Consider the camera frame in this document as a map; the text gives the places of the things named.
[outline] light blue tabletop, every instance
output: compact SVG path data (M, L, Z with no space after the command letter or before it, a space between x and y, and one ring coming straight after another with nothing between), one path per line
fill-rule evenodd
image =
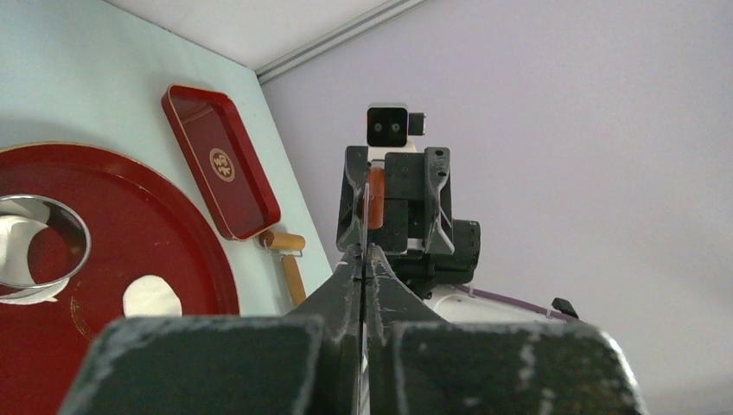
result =
M306 239L298 264L314 291L331 267L252 70L101 0L0 0L0 148L70 141L123 153L168 177L214 229L161 108L172 83L234 101L283 212L276 230ZM220 242L243 315L292 308L279 260L254 240Z

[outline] white dough circle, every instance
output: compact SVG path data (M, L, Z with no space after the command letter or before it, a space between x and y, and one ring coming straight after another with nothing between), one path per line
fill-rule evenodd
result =
M182 316L181 300L164 279L145 275L132 282L122 295L125 317Z

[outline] black camera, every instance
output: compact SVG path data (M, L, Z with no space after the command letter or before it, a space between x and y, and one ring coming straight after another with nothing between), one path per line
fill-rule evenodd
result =
M366 143L372 147L405 147L407 136L424 135L425 114L406 106L373 106L366 111Z

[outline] red rectangular tray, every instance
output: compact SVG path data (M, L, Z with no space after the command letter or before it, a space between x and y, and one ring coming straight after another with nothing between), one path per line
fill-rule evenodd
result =
M234 103L171 85L163 110L221 236L243 240L280 221L280 207Z

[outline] round tray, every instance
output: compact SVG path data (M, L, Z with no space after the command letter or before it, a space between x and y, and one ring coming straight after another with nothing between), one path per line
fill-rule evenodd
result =
M141 163L79 144L0 151L0 195L19 193L76 211L89 226L92 252L58 301L0 304L0 412L56 413L90 342L123 316L124 290L143 275L164 278L184 315L239 313L212 228L178 188ZM35 243L29 267L55 266L48 252L34 255Z

